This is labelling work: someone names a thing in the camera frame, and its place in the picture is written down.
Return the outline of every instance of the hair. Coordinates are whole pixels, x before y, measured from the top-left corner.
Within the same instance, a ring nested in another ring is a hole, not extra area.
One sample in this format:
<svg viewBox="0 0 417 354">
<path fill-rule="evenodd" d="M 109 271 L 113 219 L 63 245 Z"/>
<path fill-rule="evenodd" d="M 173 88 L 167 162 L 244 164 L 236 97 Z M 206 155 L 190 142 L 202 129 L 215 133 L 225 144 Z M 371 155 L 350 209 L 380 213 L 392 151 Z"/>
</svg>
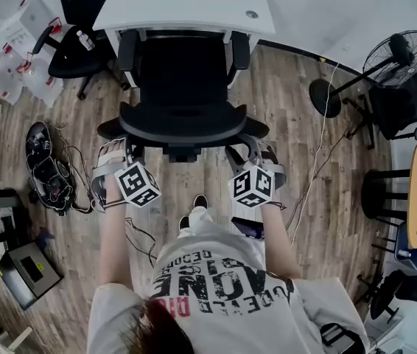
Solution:
<svg viewBox="0 0 417 354">
<path fill-rule="evenodd" d="M 189 337 L 157 299 L 144 303 L 136 321 L 128 343 L 129 354 L 167 353 L 169 350 L 194 354 Z"/>
</svg>

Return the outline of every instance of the blue object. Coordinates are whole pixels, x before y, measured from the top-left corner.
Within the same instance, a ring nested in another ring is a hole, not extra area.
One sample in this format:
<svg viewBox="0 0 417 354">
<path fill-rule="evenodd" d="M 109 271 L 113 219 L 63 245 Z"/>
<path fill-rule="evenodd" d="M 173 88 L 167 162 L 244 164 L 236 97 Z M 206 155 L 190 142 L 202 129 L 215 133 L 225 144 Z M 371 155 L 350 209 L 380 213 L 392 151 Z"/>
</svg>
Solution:
<svg viewBox="0 0 417 354">
<path fill-rule="evenodd" d="M 407 251 L 410 257 L 399 254 L 400 250 Z M 397 239 L 395 242 L 395 259 L 409 268 L 417 270 L 417 249 L 408 249 L 407 224 L 404 222 L 397 228 Z"/>
</svg>

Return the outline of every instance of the electric fan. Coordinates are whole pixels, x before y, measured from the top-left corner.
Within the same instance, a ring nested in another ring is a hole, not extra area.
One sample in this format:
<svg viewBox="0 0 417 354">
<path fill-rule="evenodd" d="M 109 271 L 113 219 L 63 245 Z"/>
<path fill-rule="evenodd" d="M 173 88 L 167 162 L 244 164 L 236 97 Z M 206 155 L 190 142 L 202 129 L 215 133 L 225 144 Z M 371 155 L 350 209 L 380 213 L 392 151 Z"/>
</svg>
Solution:
<svg viewBox="0 0 417 354">
<path fill-rule="evenodd" d="M 417 73 L 417 30 L 393 34 L 377 45 L 365 60 L 362 74 L 338 89 L 323 79 L 310 83 L 310 100 L 321 115 L 336 117 L 341 111 L 339 93 L 369 77 L 382 86 L 399 87 L 412 74 Z"/>
</svg>

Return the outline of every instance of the fan base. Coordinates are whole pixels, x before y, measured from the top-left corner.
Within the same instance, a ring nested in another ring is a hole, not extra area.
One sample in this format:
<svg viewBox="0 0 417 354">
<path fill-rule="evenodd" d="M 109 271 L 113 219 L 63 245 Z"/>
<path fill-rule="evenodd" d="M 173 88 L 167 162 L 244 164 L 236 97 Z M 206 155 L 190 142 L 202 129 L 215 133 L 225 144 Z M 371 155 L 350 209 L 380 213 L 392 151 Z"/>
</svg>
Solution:
<svg viewBox="0 0 417 354">
<path fill-rule="evenodd" d="M 309 93 L 310 100 L 312 101 L 315 109 L 321 115 L 325 115 L 326 98 L 328 97 L 329 82 L 323 79 L 313 80 L 310 83 Z M 335 90 L 334 86 L 329 87 L 329 92 Z M 326 118 L 335 118 L 341 112 L 341 99 L 339 95 L 330 97 L 328 99 L 328 111 L 326 112 Z"/>
</svg>

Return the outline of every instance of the person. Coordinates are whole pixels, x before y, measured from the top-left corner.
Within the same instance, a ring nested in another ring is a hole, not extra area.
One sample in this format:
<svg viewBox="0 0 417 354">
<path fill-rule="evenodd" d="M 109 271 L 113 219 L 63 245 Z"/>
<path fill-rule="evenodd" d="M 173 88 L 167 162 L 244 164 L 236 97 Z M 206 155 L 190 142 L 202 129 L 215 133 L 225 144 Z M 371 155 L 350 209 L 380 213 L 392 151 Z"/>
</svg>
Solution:
<svg viewBox="0 0 417 354">
<path fill-rule="evenodd" d="M 105 187 L 108 202 L 122 199 L 112 175 Z M 88 354 L 339 353 L 320 334 L 333 322 L 367 350 L 339 279 L 302 279 L 278 206 L 261 206 L 264 242 L 218 226 L 207 207 L 203 195 L 195 198 L 179 237 L 159 253 L 144 296 L 133 291 L 125 204 L 105 210 Z"/>
</svg>

